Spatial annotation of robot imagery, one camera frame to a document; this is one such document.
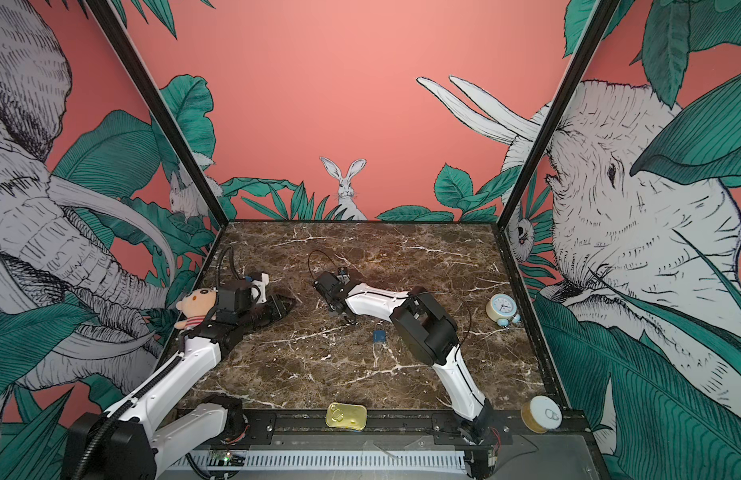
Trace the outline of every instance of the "stuffed toy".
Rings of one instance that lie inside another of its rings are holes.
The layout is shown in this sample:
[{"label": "stuffed toy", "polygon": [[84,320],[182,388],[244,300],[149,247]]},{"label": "stuffed toy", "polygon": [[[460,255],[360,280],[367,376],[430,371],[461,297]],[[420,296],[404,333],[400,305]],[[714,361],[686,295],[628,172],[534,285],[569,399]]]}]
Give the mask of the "stuffed toy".
[{"label": "stuffed toy", "polygon": [[175,323],[179,330],[190,330],[205,320],[211,308],[216,304],[218,293],[212,288],[201,288],[188,293],[176,303],[176,308],[186,316],[186,320]]}]

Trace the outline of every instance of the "alarm clock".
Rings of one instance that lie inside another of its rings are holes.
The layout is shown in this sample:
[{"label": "alarm clock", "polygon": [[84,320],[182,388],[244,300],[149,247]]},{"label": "alarm clock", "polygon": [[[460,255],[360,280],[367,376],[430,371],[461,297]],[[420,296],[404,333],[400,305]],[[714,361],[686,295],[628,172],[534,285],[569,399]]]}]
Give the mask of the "alarm clock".
[{"label": "alarm clock", "polygon": [[488,317],[500,326],[508,326],[509,322],[519,323],[517,303],[509,295],[497,293],[485,306]]}]

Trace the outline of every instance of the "marble table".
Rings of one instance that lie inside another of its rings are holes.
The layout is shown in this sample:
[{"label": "marble table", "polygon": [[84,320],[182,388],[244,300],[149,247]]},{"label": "marble table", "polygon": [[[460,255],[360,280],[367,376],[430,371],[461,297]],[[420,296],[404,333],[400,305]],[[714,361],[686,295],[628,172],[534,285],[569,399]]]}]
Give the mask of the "marble table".
[{"label": "marble table", "polygon": [[[246,337],[179,408],[194,408],[213,393],[242,398],[247,408],[327,408],[331,402],[449,408],[434,371],[413,358],[391,323],[361,316],[352,326],[328,315],[307,268],[315,249],[359,271],[371,286],[420,285],[464,297],[473,323],[463,356],[494,408],[516,410],[544,392],[525,329],[499,328],[485,314],[492,295],[511,295],[490,225],[235,222],[224,231],[216,255],[226,246],[234,247],[239,270],[268,272],[270,292],[297,304],[284,320]],[[317,273],[335,270],[322,255],[312,259]],[[216,261],[202,286],[214,284]],[[224,261],[222,281],[231,278]],[[462,338],[469,322],[465,307],[451,296],[436,298],[459,323]],[[386,343],[373,343],[375,329],[386,331]]]}]

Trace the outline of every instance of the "pink wall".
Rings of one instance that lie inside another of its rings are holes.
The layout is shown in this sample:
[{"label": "pink wall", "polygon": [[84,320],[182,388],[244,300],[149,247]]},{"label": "pink wall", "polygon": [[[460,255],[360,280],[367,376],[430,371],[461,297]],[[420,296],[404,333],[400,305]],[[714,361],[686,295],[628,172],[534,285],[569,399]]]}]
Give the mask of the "pink wall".
[{"label": "pink wall", "polygon": [[[402,204],[450,210],[433,192],[445,163],[475,188],[500,171],[506,146],[462,125],[417,77],[450,85],[454,74],[529,118],[553,98],[569,59],[565,2],[551,0],[174,2],[178,39],[147,9],[148,24],[123,5],[158,86],[179,74],[208,80],[209,176],[303,180],[319,201],[337,192],[319,156],[345,174],[365,158],[353,187],[369,219]],[[239,217],[263,217],[234,204]]]}]

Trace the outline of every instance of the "white rabbit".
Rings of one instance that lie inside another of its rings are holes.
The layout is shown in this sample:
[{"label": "white rabbit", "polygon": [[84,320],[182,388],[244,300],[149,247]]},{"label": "white rabbit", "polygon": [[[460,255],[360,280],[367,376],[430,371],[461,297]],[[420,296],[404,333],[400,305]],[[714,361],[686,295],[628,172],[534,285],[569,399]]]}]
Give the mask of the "white rabbit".
[{"label": "white rabbit", "polygon": [[[192,152],[192,155],[194,156],[194,161],[197,162],[197,165],[202,170],[213,164],[213,161],[203,154]],[[221,185],[205,175],[204,172],[203,176],[208,182],[208,187],[211,187],[213,195],[221,197],[224,193]],[[179,179],[185,185],[185,188],[181,188]],[[190,216],[208,216],[208,204],[205,203],[205,200],[200,195],[200,191],[194,185],[192,177],[189,176],[189,172],[186,171],[183,164],[178,164],[178,175],[175,172],[171,175],[170,199],[171,212],[184,214],[184,222],[188,221]]]},{"label": "white rabbit", "polygon": [[346,173],[345,178],[341,175],[341,169],[338,168],[338,165],[325,157],[320,157],[320,160],[322,160],[323,165],[325,165],[325,170],[327,170],[327,173],[331,177],[338,180],[339,207],[336,211],[340,212],[341,210],[346,209],[346,211],[344,211],[344,215],[341,216],[341,219],[367,220],[367,216],[363,215],[360,209],[358,209],[357,206],[354,204],[354,188],[352,188],[352,177],[357,175],[360,170],[365,168],[365,163],[367,162],[365,162],[365,160],[362,158],[359,160],[355,160],[349,167],[349,171]]}]

